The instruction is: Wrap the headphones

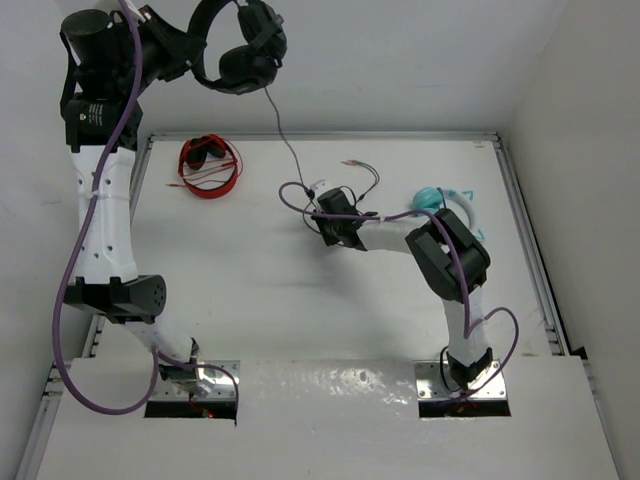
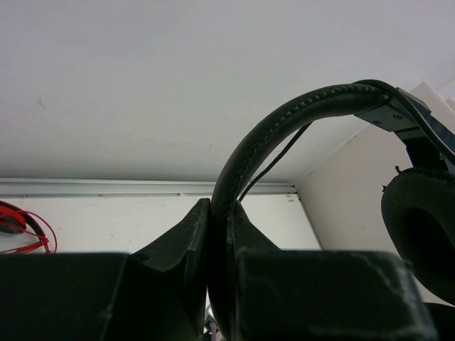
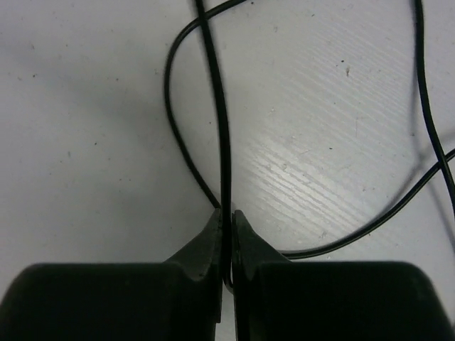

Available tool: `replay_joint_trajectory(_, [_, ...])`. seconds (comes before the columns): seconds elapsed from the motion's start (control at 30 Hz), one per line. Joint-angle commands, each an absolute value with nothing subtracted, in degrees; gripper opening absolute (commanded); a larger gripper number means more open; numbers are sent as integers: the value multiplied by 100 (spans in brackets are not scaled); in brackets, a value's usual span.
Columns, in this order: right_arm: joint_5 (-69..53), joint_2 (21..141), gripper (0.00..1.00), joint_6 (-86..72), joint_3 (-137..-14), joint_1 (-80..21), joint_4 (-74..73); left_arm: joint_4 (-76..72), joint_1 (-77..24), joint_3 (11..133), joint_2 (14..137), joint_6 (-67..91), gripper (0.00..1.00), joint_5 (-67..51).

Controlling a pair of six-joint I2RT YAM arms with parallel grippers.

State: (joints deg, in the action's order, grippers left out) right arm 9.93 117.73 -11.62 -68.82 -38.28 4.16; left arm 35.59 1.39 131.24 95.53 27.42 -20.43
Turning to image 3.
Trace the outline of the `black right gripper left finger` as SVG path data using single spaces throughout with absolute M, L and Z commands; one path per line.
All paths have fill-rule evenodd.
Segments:
M 213 340 L 220 212 L 160 263 L 34 264 L 1 301 L 2 340 Z

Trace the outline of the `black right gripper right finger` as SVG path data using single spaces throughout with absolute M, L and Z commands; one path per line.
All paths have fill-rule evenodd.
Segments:
M 427 275 L 399 261 L 293 262 L 236 211 L 232 276 L 239 340 L 453 340 Z

